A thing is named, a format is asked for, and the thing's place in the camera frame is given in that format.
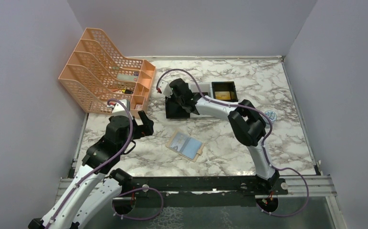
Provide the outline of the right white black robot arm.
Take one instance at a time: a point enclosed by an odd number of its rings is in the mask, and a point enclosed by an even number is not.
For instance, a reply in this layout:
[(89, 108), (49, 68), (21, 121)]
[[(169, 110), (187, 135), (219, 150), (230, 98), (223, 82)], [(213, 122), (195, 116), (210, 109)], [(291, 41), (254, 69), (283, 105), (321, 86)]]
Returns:
[(161, 80), (158, 92), (172, 99), (187, 113), (209, 115), (228, 121), (235, 138), (250, 152), (258, 178), (257, 189), (263, 194), (269, 194), (275, 189), (279, 172), (273, 168), (271, 158), (264, 148), (266, 122), (250, 101), (226, 102), (202, 93), (194, 94), (182, 79), (170, 83)]

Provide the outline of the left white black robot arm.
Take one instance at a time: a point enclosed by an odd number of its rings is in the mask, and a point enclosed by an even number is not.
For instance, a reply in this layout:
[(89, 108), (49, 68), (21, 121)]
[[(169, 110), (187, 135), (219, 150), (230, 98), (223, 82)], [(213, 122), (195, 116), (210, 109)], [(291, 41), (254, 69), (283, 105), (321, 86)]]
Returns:
[(73, 181), (42, 218), (33, 219), (30, 229), (83, 229), (92, 217), (112, 198), (131, 191), (131, 176), (112, 168), (120, 161), (132, 140), (153, 135), (154, 122), (144, 111), (135, 118), (121, 111), (109, 118), (105, 134), (88, 148)]

